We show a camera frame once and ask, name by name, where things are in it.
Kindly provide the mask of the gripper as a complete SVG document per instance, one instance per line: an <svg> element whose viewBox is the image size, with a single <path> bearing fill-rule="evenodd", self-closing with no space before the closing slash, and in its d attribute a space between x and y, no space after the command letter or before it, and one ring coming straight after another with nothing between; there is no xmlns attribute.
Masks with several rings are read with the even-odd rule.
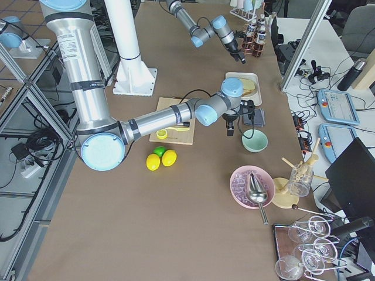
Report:
<svg viewBox="0 0 375 281"><path fill-rule="evenodd" d="M226 122L227 136L234 136L234 121L238 118L237 114L223 114L222 118Z"/></svg>
<svg viewBox="0 0 375 281"><path fill-rule="evenodd" d="M230 56L235 59L235 61L239 61L242 64L246 63L245 55L238 49L238 43L236 39L233 39L229 43L225 43L224 47L230 53Z"/></svg>

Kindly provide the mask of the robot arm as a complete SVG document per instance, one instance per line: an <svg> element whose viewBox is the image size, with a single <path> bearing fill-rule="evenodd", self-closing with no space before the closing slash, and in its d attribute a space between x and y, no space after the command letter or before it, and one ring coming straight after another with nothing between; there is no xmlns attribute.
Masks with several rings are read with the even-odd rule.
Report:
<svg viewBox="0 0 375 281"><path fill-rule="evenodd" d="M179 19L189 31L190 39L195 47L199 48L209 39L217 36L235 61L240 61L242 64L246 63L245 55L237 43L237 38L240 37L241 33L234 33L223 15L208 20L208 25L204 28L193 20L181 1L166 1L166 3L169 12Z"/></svg>
<svg viewBox="0 0 375 281"><path fill-rule="evenodd" d="M204 100L193 98L126 122L113 118L105 95L105 52L88 1L41 1L46 26L55 33L79 114L77 139L82 161L91 169L107 171L126 158L129 143L193 118L209 126L239 108L243 84L227 78L220 91ZM116 94L150 96L157 70L141 59L129 1L106 1L120 64Z"/></svg>

